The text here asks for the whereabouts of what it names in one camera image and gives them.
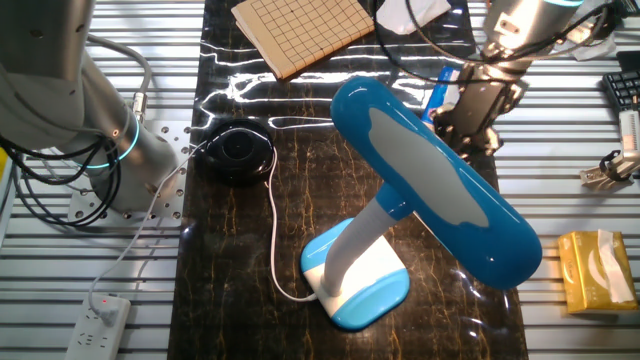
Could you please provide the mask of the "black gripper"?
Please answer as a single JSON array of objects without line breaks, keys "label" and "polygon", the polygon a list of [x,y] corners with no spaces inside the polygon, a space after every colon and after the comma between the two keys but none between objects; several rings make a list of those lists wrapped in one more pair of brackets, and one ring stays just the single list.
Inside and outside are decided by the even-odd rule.
[{"label": "black gripper", "polygon": [[493,156],[503,140],[492,123],[523,75],[522,69],[502,65],[465,65],[458,77],[465,83],[456,105],[445,103],[433,112],[436,134],[454,151]]}]

